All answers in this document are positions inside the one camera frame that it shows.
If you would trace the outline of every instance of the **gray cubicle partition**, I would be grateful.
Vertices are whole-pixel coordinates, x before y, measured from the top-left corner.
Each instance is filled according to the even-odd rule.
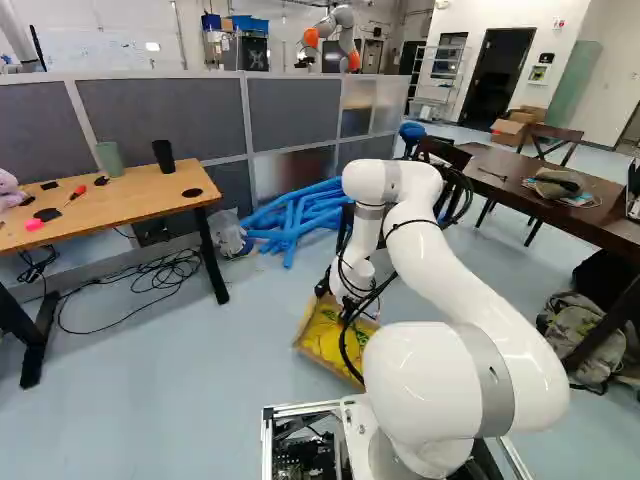
[[[151,141],[168,139],[176,158],[199,158],[218,185],[212,210],[238,207],[241,217],[353,159],[392,158],[409,83],[258,72],[2,77],[0,167],[22,183],[97,171],[96,141],[117,142],[133,166],[153,163]],[[166,226],[193,231],[189,215]],[[135,226],[140,243],[152,227]]]
[[[96,171],[64,82],[0,86],[0,168],[20,183]]]
[[[80,80],[96,139],[116,141],[127,166],[154,163],[153,140],[176,158],[247,153],[239,78]]]
[[[248,78],[253,150],[335,140],[340,78]]]

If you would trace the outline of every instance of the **green cup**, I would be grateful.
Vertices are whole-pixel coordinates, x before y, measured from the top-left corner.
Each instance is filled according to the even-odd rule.
[[[102,168],[109,178],[121,177],[124,175],[124,165],[120,158],[120,151],[116,142],[98,142],[96,143],[96,152],[100,158]]]

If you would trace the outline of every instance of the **wooden desk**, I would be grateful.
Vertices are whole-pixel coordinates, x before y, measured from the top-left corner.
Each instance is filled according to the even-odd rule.
[[[15,207],[2,215],[5,225],[0,229],[0,253],[28,250],[118,225],[193,210],[202,239],[202,257],[216,298],[220,304],[229,301],[204,209],[222,195],[197,159],[177,161],[176,172],[170,175],[162,174],[155,164],[127,168],[124,176],[111,179],[101,187],[94,184],[100,175],[93,173],[63,178],[57,180],[59,186],[51,190],[43,190],[41,184],[22,186],[36,199],[28,206]],[[63,207],[79,185],[86,185],[87,192]],[[182,195],[192,188],[201,189],[202,193],[193,198]],[[25,222],[37,211],[50,207],[60,210],[62,217],[45,223],[35,232],[28,232]],[[0,284],[0,327],[13,332],[27,345],[20,380],[23,388],[32,387],[40,380],[47,339],[59,299],[58,292],[48,292],[34,324]]]
[[[464,174],[472,181],[477,193],[640,263],[640,224],[625,216],[624,186],[480,143],[467,143],[458,148],[473,155]],[[585,180],[586,190],[600,197],[602,205],[595,208],[564,206],[524,188],[522,179],[534,176],[541,167],[572,170],[580,174]],[[506,175],[508,179],[502,182],[478,168]]]
[[[540,198],[534,191],[524,188],[521,181],[534,176],[540,167],[572,169],[480,143],[467,143],[458,148],[473,155],[464,174],[471,180],[477,193],[640,263],[640,225],[626,218],[622,185],[577,172],[585,179],[586,190],[600,197],[602,205],[589,209],[564,206]],[[507,175],[508,179],[502,182],[478,170],[479,167]],[[481,217],[486,215],[488,205],[489,202],[485,204]],[[603,321],[563,361],[567,370],[576,370],[617,328],[622,328],[628,320],[637,319],[639,311],[640,277],[622,294]]]

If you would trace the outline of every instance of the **orange screwdriver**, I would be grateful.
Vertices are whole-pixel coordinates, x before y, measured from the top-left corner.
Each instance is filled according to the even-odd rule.
[[[87,191],[87,186],[86,185],[80,185],[78,188],[76,188],[73,193],[71,194],[71,196],[69,197],[69,200],[67,201],[67,203],[65,203],[62,208],[66,207],[67,205],[69,205],[71,202],[73,202],[76,198],[78,198],[81,195],[84,195]]]

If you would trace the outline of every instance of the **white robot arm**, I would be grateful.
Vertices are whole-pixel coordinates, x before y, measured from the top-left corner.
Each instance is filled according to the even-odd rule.
[[[342,27],[338,44],[345,55],[340,60],[340,71],[354,72],[360,68],[360,54],[353,40],[355,18],[353,9],[349,5],[337,6],[329,15],[304,31],[302,36],[304,54],[306,57],[315,58],[320,38],[329,38],[338,25]]]
[[[339,256],[329,273],[332,293],[357,301],[371,289],[367,257],[382,227],[400,278],[448,317],[385,326],[364,351],[368,401],[402,461],[445,478],[468,459],[473,438],[558,420],[569,402],[564,369],[533,326],[447,245],[433,215],[439,172],[421,162],[356,160],[342,182],[357,204],[342,270]],[[397,205],[383,222],[385,202]]]

